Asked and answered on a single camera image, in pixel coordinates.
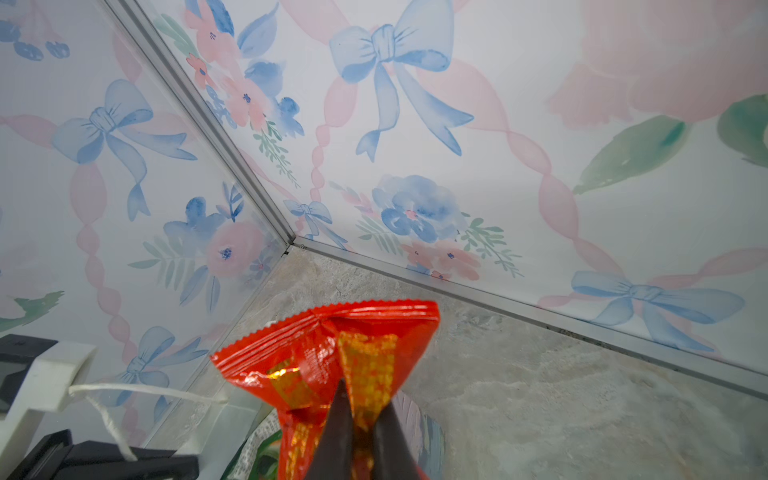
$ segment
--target wallpapered wall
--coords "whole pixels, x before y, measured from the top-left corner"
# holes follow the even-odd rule
[[[181,388],[282,247],[89,0],[0,2],[0,335],[88,343],[88,380]],[[140,444],[163,396],[106,392]],[[86,402],[47,415],[110,441]]]
[[[142,0],[297,234],[768,372],[768,5]]]

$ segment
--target large green leaf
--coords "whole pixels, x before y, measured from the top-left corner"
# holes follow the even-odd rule
[[[60,299],[62,295],[64,295],[64,292],[53,292],[36,300],[28,300],[26,298],[15,299],[15,302],[24,309],[26,315],[17,319],[0,318],[0,332],[12,329],[15,326],[34,322],[41,316],[50,312],[51,309],[56,306],[58,299]]]
[[[755,95],[728,107],[717,121],[720,139],[745,156],[745,160],[768,167],[768,95]]]
[[[664,165],[680,151],[689,133],[690,125],[665,115],[625,129],[581,172],[574,193],[616,184]]]

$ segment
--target gray metal strip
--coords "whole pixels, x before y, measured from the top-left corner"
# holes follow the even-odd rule
[[[397,280],[422,286],[426,289],[473,303],[497,313],[512,316],[525,322],[542,326],[565,335],[615,350],[646,362],[655,363],[677,372],[684,372],[730,389],[768,400],[768,376],[730,365],[715,359],[699,356],[642,339],[628,333],[617,332],[603,326],[584,322],[560,313],[516,302],[503,296],[482,292],[469,286],[446,282],[400,266],[350,253],[324,243],[297,237],[295,247],[304,248],[326,257],[351,263],[367,270],[390,276]]]
[[[237,146],[214,117],[192,80],[184,73],[141,6],[135,0],[101,0],[101,2],[128,36],[136,42],[138,49],[166,84],[169,92],[179,101],[191,120],[197,124],[203,136],[208,139],[223,163],[232,171],[245,193],[274,227],[287,248],[295,237],[288,221],[248,167]]]

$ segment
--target candy wrapper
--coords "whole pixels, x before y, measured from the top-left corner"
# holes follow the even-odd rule
[[[353,476],[369,477],[370,431],[424,353],[440,323],[434,302],[370,301],[321,306],[255,332],[211,356],[228,382],[278,411],[278,478],[301,480],[328,409],[346,382],[356,426]]]

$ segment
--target floral wall panel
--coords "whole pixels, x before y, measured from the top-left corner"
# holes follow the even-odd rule
[[[768,7],[142,2],[300,236],[768,372]]]
[[[87,1],[0,2],[0,330],[98,347],[88,380],[181,388],[281,244]],[[101,399],[141,444],[172,399]],[[38,436],[108,440],[86,402]]]

